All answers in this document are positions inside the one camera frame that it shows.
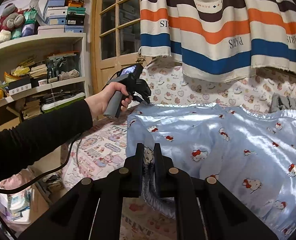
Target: dark brown stripe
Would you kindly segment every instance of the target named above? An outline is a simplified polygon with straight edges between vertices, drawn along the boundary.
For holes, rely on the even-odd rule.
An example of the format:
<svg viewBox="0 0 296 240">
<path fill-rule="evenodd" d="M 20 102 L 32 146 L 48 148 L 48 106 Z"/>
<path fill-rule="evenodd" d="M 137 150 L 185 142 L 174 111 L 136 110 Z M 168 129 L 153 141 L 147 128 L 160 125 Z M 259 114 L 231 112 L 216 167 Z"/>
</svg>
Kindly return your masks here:
<svg viewBox="0 0 296 240">
<path fill-rule="evenodd" d="M 152 3 L 157 2 L 157 0 L 148 0 L 148 1 Z M 197 9 L 194 0 L 166 0 L 166 1 L 167 1 L 167 5 L 170 7 L 177 7 L 178 4 L 187 4 Z M 272 1 L 276 3 L 281 12 L 285 12 L 287 10 L 292 10 L 296 12 L 296 5 L 292 2 L 289 2 L 289 1 L 277 2 L 276 0 L 268 0 L 268 1 Z M 201 20 L 204 20 L 206 22 L 216 22 L 222 18 L 224 9 L 229 6 L 232 6 L 234 8 L 244 8 L 246 6 L 246 3 L 245 3 L 245 0 L 223 0 L 223 6 L 221 10 L 216 13 L 204 13 L 204 12 L 200 12 L 198 9 L 197 11 Z"/>
</svg>

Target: metal screw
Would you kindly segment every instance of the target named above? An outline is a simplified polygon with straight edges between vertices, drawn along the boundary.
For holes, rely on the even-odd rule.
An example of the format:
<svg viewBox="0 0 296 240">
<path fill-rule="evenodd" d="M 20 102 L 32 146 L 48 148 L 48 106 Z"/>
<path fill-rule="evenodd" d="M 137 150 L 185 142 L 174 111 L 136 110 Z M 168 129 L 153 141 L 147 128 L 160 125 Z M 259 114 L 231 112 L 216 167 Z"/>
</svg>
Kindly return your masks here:
<svg viewBox="0 0 296 240">
<path fill-rule="evenodd" d="M 81 180 L 82 185 L 89 185 L 91 183 L 91 178 L 83 178 Z"/>
<path fill-rule="evenodd" d="M 127 174 L 128 171 L 129 171 L 129 170 L 128 170 L 126 167 L 122 167 L 122 168 L 119 169 L 119 173 L 120 173 L 120 174 Z"/>
<path fill-rule="evenodd" d="M 179 172 L 179 170 L 177 168 L 170 168 L 169 169 L 169 173 L 171 174 L 177 174 Z"/>
<path fill-rule="evenodd" d="M 209 184 L 215 184 L 215 183 L 217 182 L 217 180 L 216 180 L 216 178 L 214 178 L 214 177 L 208 177 L 208 178 L 207 178 L 207 182 L 208 182 Z"/>
</svg>

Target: device screen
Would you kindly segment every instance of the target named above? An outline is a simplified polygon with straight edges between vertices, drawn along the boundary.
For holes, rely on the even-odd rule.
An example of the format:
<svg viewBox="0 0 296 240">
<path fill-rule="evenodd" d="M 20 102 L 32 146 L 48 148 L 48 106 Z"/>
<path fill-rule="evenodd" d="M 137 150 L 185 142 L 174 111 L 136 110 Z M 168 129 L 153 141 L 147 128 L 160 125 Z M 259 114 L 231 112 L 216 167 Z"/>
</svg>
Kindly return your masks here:
<svg viewBox="0 0 296 240">
<path fill-rule="evenodd" d="M 120 75 L 133 73 L 136 70 L 136 65 L 130 66 L 128 68 L 125 68 Z"/>
</svg>

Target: striped curtain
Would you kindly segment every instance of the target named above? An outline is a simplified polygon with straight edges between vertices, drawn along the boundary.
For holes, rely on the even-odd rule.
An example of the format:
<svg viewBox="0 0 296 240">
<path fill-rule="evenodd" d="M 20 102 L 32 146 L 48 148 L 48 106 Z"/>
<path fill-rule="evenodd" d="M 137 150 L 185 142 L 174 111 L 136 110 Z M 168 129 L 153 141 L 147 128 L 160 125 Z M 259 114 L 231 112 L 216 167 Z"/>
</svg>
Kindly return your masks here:
<svg viewBox="0 0 296 240">
<path fill-rule="evenodd" d="M 172 56 L 187 76 L 228 82 L 275 67 L 296 73 L 293 0 L 141 0 L 143 56 Z"/>
</svg>

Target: pink patterned bed sheet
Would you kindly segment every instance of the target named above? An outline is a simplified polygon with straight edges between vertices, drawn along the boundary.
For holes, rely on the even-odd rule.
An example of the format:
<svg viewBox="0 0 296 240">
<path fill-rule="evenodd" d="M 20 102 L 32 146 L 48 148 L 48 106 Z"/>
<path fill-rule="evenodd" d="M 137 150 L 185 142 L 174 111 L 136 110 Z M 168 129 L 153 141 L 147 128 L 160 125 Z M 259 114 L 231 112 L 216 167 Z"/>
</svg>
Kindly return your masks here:
<svg viewBox="0 0 296 240">
<path fill-rule="evenodd" d="M 265 68 L 258 69 L 254 77 L 213 83 L 186 77 L 181 66 L 161 59 L 144 69 L 141 78 L 152 90 L 151 101 L 158 104 L 216 102 L 227 106 L 243 105 L 251 111 L 266 113 L 274 92 L 296 98 L 295 78 Z M 132 110 L 128 109 L 118 120 L 94 122 L 92 129 L 74 143 L 71 158 L 62 171 L 64 186 L 68 190 L 84 177 L 104 178 L 123 166 L 127 145 L 126 119 Z M 62 159 L 66 159 L 67 154 L 67 146 L 62 146 Z M 150 208 L 142 198 L 125 198 L 120 239 L 176 239 L 176 223 Z"/>
</svg>

